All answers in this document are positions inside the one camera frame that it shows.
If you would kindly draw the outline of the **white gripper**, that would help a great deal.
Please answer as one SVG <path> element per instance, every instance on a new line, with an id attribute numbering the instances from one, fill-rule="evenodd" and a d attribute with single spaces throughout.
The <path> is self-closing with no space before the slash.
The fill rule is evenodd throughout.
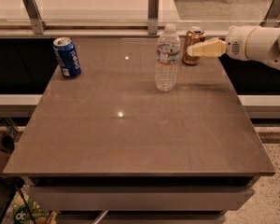
<path id="1" fill-rule="evenodd" d="M 188 54 L 198 57 L 220 57 L 225 52 L 235 60 L 247 61 L 245 47 L 248 38 L 256 29 L 255 26 L 230 26 L 225 42 L 219 37 L 212 37 L 188 47 Z"/>

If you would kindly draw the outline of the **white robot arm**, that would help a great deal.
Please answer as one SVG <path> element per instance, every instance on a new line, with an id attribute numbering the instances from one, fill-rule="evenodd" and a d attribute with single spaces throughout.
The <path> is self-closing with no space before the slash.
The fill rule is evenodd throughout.
<path id="1" fill-rule="evenodd" d="M 231 26 L 225 40 L 214 37 L 187 47 L 191 56 L 220 57 L 227 54 L 239 61 L 256 61 L 280 70 L 280 28 Z"/>

